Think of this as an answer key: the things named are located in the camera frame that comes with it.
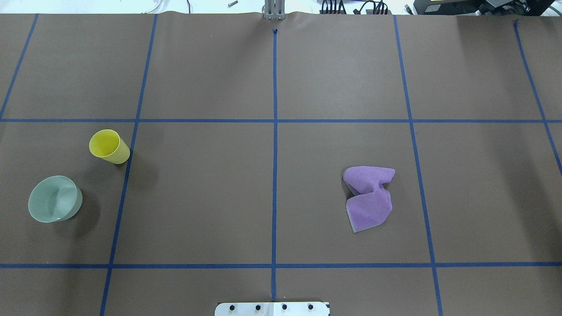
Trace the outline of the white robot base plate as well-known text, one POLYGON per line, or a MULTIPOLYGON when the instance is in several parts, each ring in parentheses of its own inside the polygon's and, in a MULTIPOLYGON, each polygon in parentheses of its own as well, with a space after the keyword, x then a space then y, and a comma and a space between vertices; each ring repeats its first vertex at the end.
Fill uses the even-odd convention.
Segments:
POLYGON ((329 316, 327 302, 224 302, 215 316, 329 316))

